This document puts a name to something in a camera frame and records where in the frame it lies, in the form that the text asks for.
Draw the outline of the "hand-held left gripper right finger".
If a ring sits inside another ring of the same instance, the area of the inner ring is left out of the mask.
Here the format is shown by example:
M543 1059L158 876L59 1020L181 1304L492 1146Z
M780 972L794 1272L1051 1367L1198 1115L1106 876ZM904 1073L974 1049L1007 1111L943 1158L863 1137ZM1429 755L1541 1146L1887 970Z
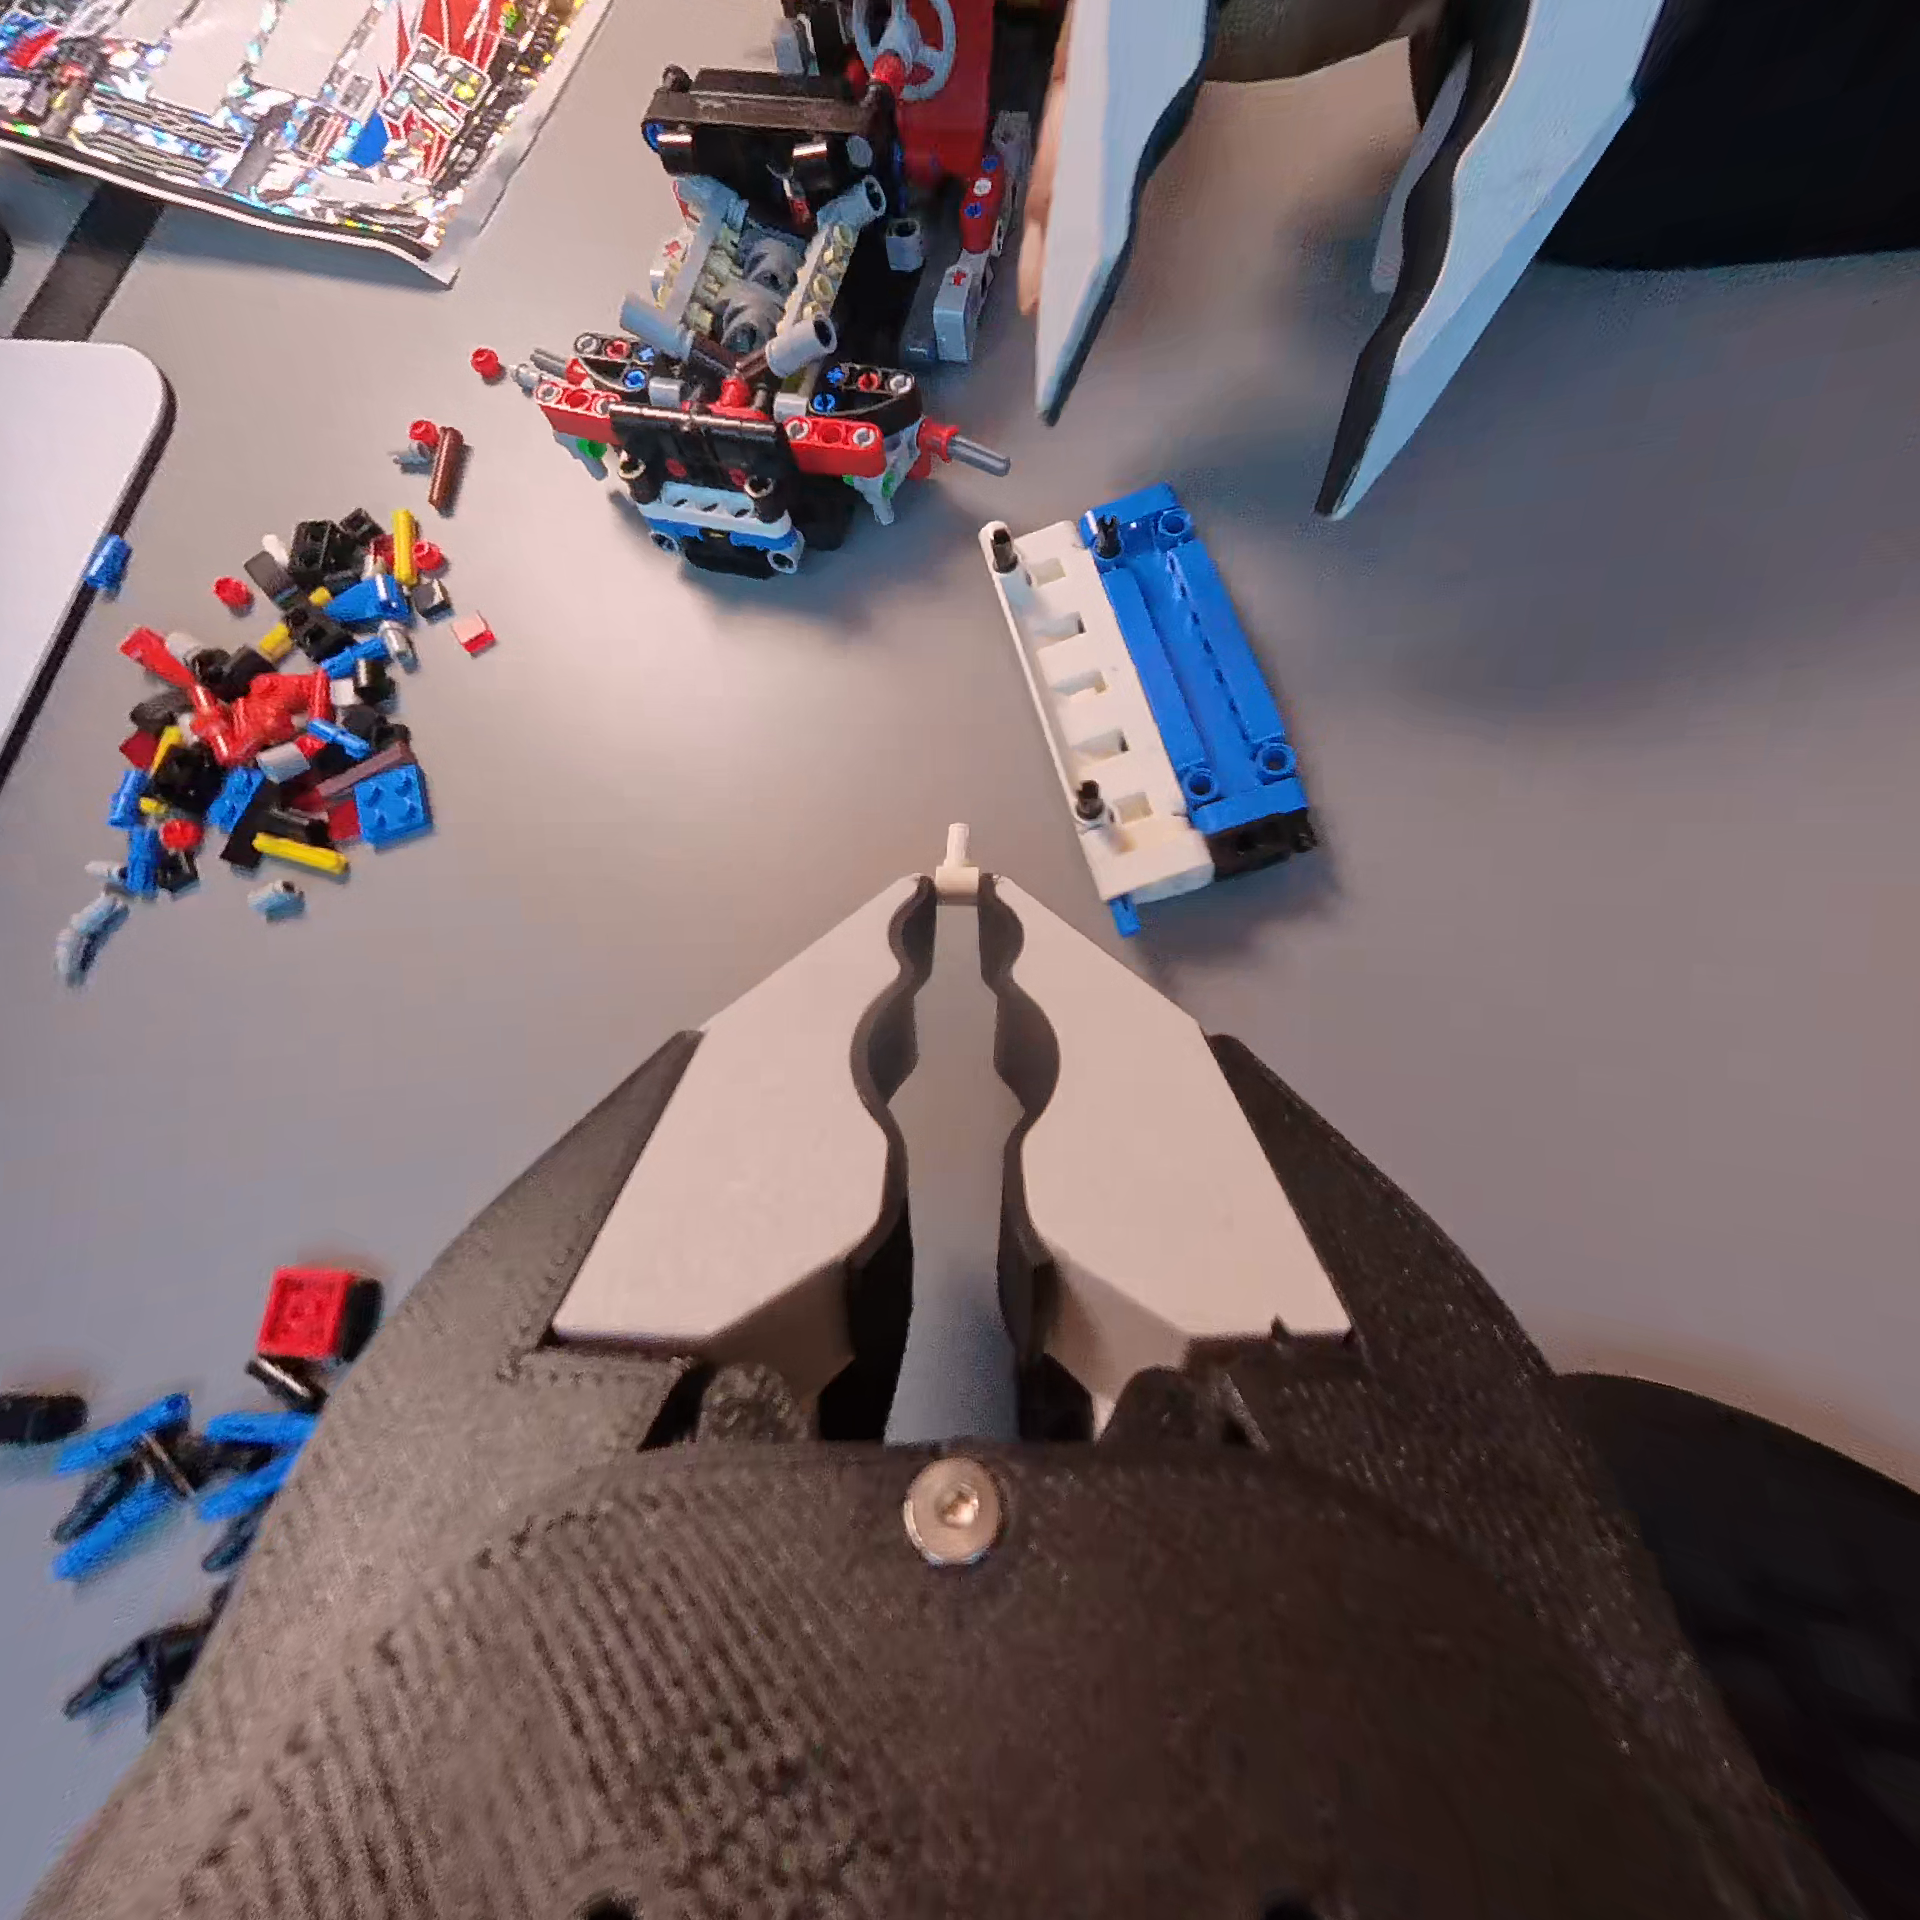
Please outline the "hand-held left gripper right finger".
M980 883L1002 1148L999 1310L1030 1442L1076 1442L1143 1370L1350 1338L1206 1028L1002 876Z

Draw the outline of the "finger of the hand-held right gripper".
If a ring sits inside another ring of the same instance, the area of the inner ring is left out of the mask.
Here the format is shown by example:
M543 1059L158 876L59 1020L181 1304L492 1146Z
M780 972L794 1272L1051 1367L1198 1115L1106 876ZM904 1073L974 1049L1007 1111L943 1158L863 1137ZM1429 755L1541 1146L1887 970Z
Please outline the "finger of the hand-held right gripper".
M1124 283L1147 184L1187 125L1212 2L1072 2L1035 300L1035 412L1062 420Z
M1426 420L1625 125L1662 2L1446 2L1402 264L1315 495L1350 516Z

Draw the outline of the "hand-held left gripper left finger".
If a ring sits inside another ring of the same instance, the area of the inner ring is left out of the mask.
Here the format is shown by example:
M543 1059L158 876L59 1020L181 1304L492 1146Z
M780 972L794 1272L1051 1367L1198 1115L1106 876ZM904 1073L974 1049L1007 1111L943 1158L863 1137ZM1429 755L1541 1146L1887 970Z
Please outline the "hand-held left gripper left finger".
M913 1304L904 1142L935 883L890 883L713 1016L555 1320L560 1348L768 1365L882 1441Z

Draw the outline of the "blue and white lego panel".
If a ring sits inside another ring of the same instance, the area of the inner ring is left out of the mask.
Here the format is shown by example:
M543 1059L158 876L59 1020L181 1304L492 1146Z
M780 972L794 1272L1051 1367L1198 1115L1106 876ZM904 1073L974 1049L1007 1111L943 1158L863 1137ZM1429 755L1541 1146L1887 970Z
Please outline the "blue and white lego panel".
M1186 499L1153 482L976 535L1089 886L1119 938L1318 849L1298 751Z

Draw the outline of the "partly built lego car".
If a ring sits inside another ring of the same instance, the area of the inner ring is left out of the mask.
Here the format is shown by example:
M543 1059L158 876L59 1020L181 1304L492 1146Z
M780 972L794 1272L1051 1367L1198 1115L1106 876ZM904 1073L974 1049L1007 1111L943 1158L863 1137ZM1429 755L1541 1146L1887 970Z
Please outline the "partly built lego car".
M769 581L1009 458L939 418L1032 163L1002 2L783 2L774 68L662 68L648 149L678 225L619 302L513 386L650 544Z

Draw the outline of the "red lego brick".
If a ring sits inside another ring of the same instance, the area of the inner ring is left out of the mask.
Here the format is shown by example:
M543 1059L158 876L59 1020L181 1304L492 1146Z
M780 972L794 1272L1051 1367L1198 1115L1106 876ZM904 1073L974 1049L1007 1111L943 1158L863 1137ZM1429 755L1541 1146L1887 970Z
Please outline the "red lego brick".
M347 1367L373 1341L382 1280L336 1266L276 1266L246 1370L300 1413L322 1409Z

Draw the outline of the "pile of mixed lego pieces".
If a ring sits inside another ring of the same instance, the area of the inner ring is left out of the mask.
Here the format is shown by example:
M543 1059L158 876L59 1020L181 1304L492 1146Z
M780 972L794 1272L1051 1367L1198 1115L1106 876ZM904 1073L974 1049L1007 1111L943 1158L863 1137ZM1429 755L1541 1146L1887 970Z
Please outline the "pile of mixed lego pieces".
M350 883L357 856L435 834L435 802L400 714L421 631L477 659L497 646L457 615L445 544L421 516L350 509L300 520L286 538L211 581L222 610L272 615L232 646L133 626L122 655L148 695L117 744L103 827L113 856L89 861L90 899L54 933L54 978L79 988L107 939L154 901L181 901L222 868L258 924L296 924L312 883Z

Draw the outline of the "person's right hand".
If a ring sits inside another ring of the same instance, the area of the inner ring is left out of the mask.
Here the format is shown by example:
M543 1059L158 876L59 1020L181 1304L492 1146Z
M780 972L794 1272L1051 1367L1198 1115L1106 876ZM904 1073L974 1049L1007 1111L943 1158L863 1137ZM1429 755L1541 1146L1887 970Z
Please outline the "person's right hand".
M1072 40L1072 6L1062 14L1062 29L1056 37L1051 68L1046 77L1046 102L1038 122L1038 144L1030 163L1030 184L1023 197L1023 240L1018 240L1018 312L1035 320L1043 302L1043 272L1046 272L1046 231L1051 219L1051 189L1057 174L1062 154L1062 102L1069 80L1069 40Z

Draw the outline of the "pile of blue black pins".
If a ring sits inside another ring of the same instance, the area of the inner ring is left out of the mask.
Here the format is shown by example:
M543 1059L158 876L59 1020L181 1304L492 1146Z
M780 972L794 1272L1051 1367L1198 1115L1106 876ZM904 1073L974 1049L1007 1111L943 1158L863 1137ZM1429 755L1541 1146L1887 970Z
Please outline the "pile of blue black pins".
M162 1395L113 1425L90 1425L73 1390L5 1390L2 1450L52 1453L50 1474L76 1491L50 1535L50 1580L82 1591L123 1567L160 1532L211 1529L198 1572L201 1605L117 1646L62 1701L62 1720L101 1720L138 1704L148 1727L170 1712L219 1627L268 1507L321 1428L316 1378L258 1365L273 1404L191 1417L188 1395Z

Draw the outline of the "shiny sticker sheet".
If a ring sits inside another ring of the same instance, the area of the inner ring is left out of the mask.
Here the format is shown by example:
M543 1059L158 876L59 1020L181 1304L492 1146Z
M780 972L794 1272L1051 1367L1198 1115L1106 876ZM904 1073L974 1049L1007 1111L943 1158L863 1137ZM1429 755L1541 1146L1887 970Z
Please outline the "shiny sticker sheet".
M455 283L607 2L2 2L2 149Z

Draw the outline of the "white book stand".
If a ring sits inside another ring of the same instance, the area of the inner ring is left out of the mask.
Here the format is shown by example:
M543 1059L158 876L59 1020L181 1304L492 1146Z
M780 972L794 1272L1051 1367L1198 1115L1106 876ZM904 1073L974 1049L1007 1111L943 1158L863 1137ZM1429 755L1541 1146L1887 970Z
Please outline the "white book stand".
M122 343L2 339L2 775L174 423L168 375Z

